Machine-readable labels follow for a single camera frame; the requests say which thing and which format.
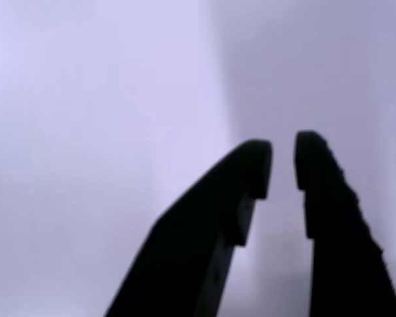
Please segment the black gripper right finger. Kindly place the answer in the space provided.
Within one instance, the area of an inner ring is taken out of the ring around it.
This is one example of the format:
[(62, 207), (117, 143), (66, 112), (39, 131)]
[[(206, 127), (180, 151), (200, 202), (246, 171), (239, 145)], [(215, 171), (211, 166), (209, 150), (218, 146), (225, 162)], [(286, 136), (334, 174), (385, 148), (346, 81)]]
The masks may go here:
[(396, 290), (355, 191), (327, 141), (299, 131), (294, 165), (313, 241), (310, 316), (396, 316)]

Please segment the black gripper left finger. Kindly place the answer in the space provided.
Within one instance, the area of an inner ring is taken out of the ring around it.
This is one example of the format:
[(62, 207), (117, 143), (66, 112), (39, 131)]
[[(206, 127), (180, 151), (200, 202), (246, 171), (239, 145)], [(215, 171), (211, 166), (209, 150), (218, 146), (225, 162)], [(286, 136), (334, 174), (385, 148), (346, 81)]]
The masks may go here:
[(272, 145), (248, 140), (218, 161), (152, 226), (108, 316), (216, 316), (255, 202), (267, 197)]

